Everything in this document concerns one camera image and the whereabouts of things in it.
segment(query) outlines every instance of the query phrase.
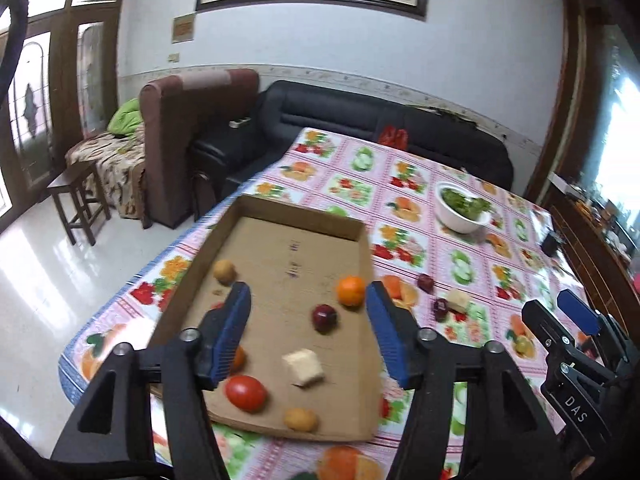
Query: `black leather sofa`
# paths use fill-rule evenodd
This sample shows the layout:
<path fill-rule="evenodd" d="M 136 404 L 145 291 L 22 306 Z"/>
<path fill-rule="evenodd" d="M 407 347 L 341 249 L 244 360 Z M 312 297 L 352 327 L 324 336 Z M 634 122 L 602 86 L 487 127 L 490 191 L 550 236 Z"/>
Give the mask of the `black leather sofa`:
<path fill-rule="evenodd" d="M 511 189 L 513 166 L 500 140 L 470 121 L 352 92 L 276 81 L 239 128 L 213 121 L 190 147 L 190 165 L 206 176 L 218 200 L 276 162 L 305 127 L 375 142 L 386 126 L 404 128 L 410 153 Z"/>

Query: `red bag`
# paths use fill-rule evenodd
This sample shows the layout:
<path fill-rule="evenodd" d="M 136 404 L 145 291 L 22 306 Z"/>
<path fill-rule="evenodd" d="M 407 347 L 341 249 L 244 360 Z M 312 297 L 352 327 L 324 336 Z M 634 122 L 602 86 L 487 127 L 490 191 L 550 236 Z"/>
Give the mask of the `red bag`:
<path fill-rule="evenodd" d="M 389 146 L 396 150 L 406 151 L 409 142 L 409 135 L 406 130 L 396 130 L 393 126 L 385 126 L 382 133 L 378 137 L 378 144 Z"/>

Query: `cheese cube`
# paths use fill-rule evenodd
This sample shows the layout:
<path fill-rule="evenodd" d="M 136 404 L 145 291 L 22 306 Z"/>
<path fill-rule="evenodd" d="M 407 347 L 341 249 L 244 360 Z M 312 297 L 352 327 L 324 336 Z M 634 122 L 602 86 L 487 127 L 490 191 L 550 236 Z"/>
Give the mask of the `cheese cube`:
<path fill-rule="evenodd" d="M 318 356 L 312 350 L 303 348 L 282 356 L 291 383 L 295 386 L 307 386 L 324 377 Z"/>
<path fill-rule="evenodd" d="M 449 308 L 451 310 L 459 312 L 460 314 L 466 314 L 466 311 L 469 309 L 469 301 L 471 301 L 471 296 L 469 296 L 462 290 L 452 288 L 447 293 L 447 302 L 449 302 Z"/>

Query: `white tiled floor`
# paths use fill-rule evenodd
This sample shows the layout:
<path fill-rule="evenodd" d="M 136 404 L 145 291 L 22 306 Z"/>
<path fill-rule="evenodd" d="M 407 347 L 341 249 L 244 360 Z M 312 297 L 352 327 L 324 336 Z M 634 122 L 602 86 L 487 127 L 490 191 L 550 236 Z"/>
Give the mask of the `white tiled floor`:
<path fill-rule="evenodd" d="M 63 202 L 72 209 L 70 200 Z M 0 415 L 49 456 L 72 405 L 58 357 L 85 322 L 191 225 L 143 230 L 137 220 L 96 221 L 91 247 L 69 243 L 53 200 L 35 205 L 0 235 Z"/>

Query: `white wall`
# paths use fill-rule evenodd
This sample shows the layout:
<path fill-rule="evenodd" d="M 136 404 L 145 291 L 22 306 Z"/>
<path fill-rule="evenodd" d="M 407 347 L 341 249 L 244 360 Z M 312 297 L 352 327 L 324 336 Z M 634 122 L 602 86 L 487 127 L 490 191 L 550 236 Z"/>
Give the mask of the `white wall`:
<path fill-rule="evenodd" d="M 544 142 L 562 50 L 561 0 L 429 0 L 427 18 L 328 4 L 200 13 L 196 39 L 172 45 L 172 18 L 195 0 L 124 0 L 118 74 L 267 63 L 365 75 L 434 94 Z"/>

